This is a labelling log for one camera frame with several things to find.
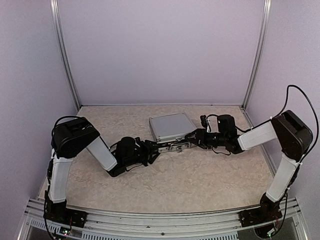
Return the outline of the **aluminium poker set case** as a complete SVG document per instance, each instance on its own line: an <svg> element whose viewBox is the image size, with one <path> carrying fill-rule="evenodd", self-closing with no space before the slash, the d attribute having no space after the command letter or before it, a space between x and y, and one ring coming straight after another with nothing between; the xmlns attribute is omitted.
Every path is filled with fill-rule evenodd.
<svg viewBox="0 0 320 240"><path fill-rule="evenodd" d="M185 135L197 128L184 112L150 117L149 127L160 153L180 153L184 149L194 148L185 140Z"/></svg>

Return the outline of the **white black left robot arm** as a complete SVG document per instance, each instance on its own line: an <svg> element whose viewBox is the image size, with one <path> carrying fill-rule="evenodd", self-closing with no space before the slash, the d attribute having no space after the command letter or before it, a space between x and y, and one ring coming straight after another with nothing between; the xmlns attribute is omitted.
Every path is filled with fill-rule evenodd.
<svg viewBox="0 0 320 240"><path fill-rule="evenodd" d="M67 182L74 158L87 150L111 176L117 177L134 165L148 166L160 155L156 142L123 137L112 150L100 132L85 117L63 116L51 131L51 160L47 169L44 218L66 222L86 216L85 212L71 210L67 205Z"/></svg>

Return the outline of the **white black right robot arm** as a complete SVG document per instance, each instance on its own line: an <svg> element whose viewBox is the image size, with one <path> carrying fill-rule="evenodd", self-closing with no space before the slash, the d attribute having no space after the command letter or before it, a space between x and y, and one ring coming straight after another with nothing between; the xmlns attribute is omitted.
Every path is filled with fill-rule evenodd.
<svg viewBox="0 0 320 240"><path fill-rule="evenodd" d="M282 156L277 172L267 191L262 195L259 207L243 210L239 219L243 227L280 219L283 215L280 203L287 197L304 158L315 147L319 134L312 130L291 110L284 108L265 122L250 129L240 130L233 116L216 117L218 132L210 131L208 117L200 117L202 128L187 134L185 139L204 149L215 150L225 147L230 154L240 154L264 143L277 140Z"/></svg>

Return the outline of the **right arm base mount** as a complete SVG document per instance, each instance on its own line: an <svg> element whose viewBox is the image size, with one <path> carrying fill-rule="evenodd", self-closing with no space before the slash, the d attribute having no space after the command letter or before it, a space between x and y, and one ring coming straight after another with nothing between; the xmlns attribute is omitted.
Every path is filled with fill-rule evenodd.
<svg viewBox="0 0 320 240"><path fill-rule="evenodd" d="M245 209L238 213L242 228L262 224L264 221L260 208Z"/></svg>

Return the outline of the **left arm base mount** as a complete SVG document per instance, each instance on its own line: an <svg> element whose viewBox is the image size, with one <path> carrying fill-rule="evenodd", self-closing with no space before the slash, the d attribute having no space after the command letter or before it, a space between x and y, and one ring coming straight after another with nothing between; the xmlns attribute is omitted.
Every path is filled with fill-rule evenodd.
<svg viewBox="0 0 320 240"><path fill-rule="evenodd" d="M44 211L46 220L78 228L84 228L87 215L85 211L66 207L47 208Z"/></svg>

